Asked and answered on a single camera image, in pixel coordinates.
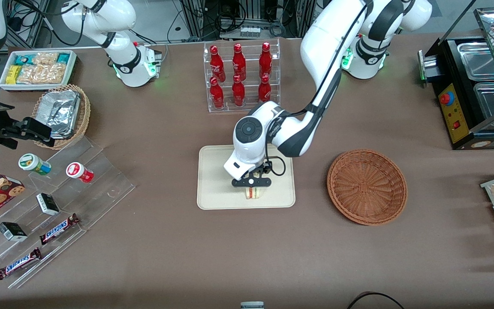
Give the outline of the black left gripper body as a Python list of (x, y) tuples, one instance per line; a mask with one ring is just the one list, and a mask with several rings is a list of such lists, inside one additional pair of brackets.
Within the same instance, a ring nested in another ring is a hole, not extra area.
[(265, 162), (254, 170), (247, 172), (240, 180), (233, 179), (232, 186), (235, 188), (266, 188), (272, 184), (270, 178), (264, 177), (272, 171), (272, 163)]

